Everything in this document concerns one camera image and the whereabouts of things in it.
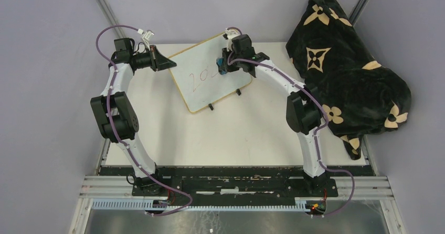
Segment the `blue whiteboard eraser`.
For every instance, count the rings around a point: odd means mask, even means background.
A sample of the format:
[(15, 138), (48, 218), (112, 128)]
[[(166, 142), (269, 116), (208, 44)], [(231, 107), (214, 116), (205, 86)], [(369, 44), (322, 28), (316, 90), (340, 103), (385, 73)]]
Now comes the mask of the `blue whiteboard eraser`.
[(224, 58), (217, 58), (216, 59), (216, 65), (218, 67), (218, 72), (220, 75), (225, 75), (227, 73), (226, 71), (226, 61)]

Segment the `wood framed whiteboard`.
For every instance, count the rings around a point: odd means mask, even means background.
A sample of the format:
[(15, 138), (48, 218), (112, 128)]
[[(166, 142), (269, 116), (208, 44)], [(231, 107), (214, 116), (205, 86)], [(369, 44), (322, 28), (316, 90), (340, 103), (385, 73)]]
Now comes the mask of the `wood framed whiteboard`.
[(252, 82), (241, 70), (219, 73), (217, 59), (226, 45), (220, 33), (169, 56), (176, 63), (169, 71), (190, 113), (208, 108)]

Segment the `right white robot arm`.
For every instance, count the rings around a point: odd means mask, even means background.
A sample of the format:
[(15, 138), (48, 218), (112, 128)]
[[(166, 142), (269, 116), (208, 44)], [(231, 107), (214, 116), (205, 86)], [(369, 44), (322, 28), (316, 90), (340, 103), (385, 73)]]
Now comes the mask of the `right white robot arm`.
[(322, 161), (319, 131), (327, 126), (327, 115), (311, 88), (278, 68), (269, 56), (256, 52), (250, 37), (234, 29), (225, 31), (226, 46), (216, 60), (221, 75), (242, 70), (252, 77), (263, 80), (277, 88), (287, 99), (285, 119), (301, 145), (303, 156), (303, 189), (310, 196), (324, 190), (328, 176)]

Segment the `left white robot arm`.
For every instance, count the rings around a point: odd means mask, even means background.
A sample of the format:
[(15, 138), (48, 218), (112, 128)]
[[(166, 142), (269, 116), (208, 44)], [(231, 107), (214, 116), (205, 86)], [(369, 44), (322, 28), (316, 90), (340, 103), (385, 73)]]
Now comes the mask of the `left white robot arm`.
[(110, 76), (103, 92), (90, 100), (101, 135), (115, 143), (130, 161), (134, 172), (126, 180), (135, 189), (160, 195), (165, 181), (157, 176), (156, 163), (149, 157), (139, 136), (139, 121), (127, 96), (130, 81), (139, 69), (162, 71), (176, 67), (155, 45), (135, 52), (132, 38), (114, 40), (115, 52), (110, 57)]

